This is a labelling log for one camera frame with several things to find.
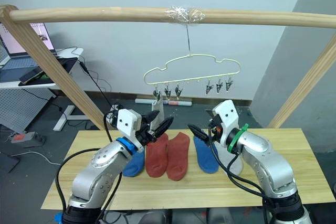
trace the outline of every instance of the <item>blue ring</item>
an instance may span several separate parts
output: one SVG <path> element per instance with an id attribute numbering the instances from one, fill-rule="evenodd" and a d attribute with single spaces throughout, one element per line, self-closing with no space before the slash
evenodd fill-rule
<path id="1" fill-rule="evenodd" d="M 132 153 L 132 155 L 134 155 L 137 152 L 137 149 L 135 148 L 135 145 L 131 144 L 126 139 L 124 139 L 122 137 L 119 137 L 119 138 L 117 138 L 117 141 L 122 143 L 127 148 L 127 150 Z"/>

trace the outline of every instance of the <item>white wall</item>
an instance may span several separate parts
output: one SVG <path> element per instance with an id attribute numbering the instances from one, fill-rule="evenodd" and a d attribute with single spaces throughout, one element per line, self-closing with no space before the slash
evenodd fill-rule
<path id="1" fill-rule="evenodd" d="M 292 11 L 297 0 L 0 0 L 20 9 L 75 6 L 187 6 L 201 8 Z M 164 23 L 54 23 L 47 24 L 56 47 L 83 47 L 87 66 L 112 84 L 114 92 L 152 93 L 143 74 L 163 67 L 172 58 L 186 55 L 186 32 L 181 25 Z M 208 97 L 252 100 L 284 27 L 245 25 L 197 25 L 190 28 L 192 52 L 233 58 L 242 63 L 229 93 L 215 91 Z M 230 71 L 211 60 L 192 59 L 171 65 L 158 78 L 190 77 Z M 73 77 L 85 90 L 96 90 L 77 68 Z M 182 96 L 205 97 L 206 81 L 181 83 Z"/>
<path id="2" fill-rule="evenodd" d="M 332 1 L 298 0 L 294 11 L 336 15 L 336 6 L 330 5 Z M 334 33 L 334 29 L 326 28 L 285 29 L 250 107 L 262 126 L 266 127 L 276 115 Z M 282 125 L 284 128 L 302 128 L 314 152 L 336 150 L 335 80 L 336 64 Z"/>

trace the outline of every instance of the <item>laptop screen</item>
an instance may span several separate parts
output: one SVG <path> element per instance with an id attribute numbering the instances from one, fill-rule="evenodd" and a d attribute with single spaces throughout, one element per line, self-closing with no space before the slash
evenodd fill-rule
<path id="1" fill-rule="evenodd" d="M 31 23 L 30 24 L 34 31 L 37 33 L 39 38 L 44 42 L 47 48 L 51 52 L 55 52 L 55 49 L 49 38 L 49 34 L 44 23 Z M 23 47 L 16 41 L 16 39 L 9 33 L 3 24 L 0 24 L 0 37 L 4 44 L 9 56 L 22 56 L 26 55 L 27 52 Z"/>

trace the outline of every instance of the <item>blue sock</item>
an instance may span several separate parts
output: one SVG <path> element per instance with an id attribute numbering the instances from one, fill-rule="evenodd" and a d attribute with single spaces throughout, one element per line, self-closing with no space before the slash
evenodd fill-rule
<path id="1" fill-rule="evenodd" d="M 137 152 L 133 155 L 131 161 L 127 164 L 122 174 L 126 177 L 134 177 L 141 173 L 145 165 L 145 151 Z"/>
<path id="2" fill-rule="evenodd" d="M 197 162 L 199 167 L 205 173 L 215 173 L 218 171 L 218 163 L 214 155 L 212 155 L 210 147 L 206 146 L 206 144 L 196 136 L 194 136 L 194 144 L 196 147 Z"/>

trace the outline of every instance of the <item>wooden table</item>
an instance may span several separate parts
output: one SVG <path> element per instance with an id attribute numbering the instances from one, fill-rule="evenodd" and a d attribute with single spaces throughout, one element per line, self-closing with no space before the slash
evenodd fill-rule
<path id="1" fill-rule="evenodd" d="M 169 139 L 181 131 L 190 137 L 188 171 L 178 181 L 168 179 L 166 173 L 160 178 L 151 178 L 144 170 L 134 178 L 123 177 L 111 205 L 113 210 L 203 208 L 260 206 L 261 199 L 233 185 L 222 170 L 214 174 L 204 173 L 198 166 L 193 135 L 189 130 L 168 130 Z M 324 174 L 301 129 L 249 129 L 269 138 L 276 151 L 282 154 L 293 168 L 299 194 L 304 204 L 335 202 Z M 118 131 L 111 131 L 113 139 Z M 87 148 L 108 144 L 104 131 L 79 131 L 68 155 Z M 84 153 L 68 162 L 60 173 L 60 184 L 66 200 L 71 192 L 72 181 L 91 159 L 93 153 Z M 244 164 L 243 178 L 257 182 L 253 170 Z M 55 183 L 41 207 L 61 209 Z"/>

